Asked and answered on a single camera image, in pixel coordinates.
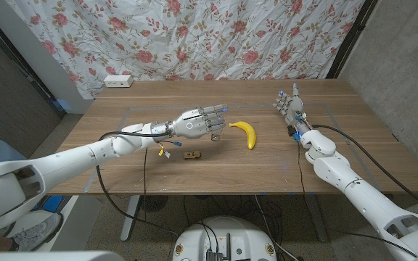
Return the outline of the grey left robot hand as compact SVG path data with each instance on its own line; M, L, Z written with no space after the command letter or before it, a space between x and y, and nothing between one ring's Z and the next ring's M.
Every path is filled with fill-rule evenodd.
M188 139L201 138L208 133L217 136L226 126L223 116L225 112L226 104L186 111L173 121L172 134Z

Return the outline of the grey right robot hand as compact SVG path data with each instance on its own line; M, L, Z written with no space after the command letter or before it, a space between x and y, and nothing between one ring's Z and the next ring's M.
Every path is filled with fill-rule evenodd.
M288 125L296 125L301 120L306 119L306 113L303 110L303 101L299 97L299 89L297 83L292 85L292 96L280 91L279 98L272 106L284 117Z

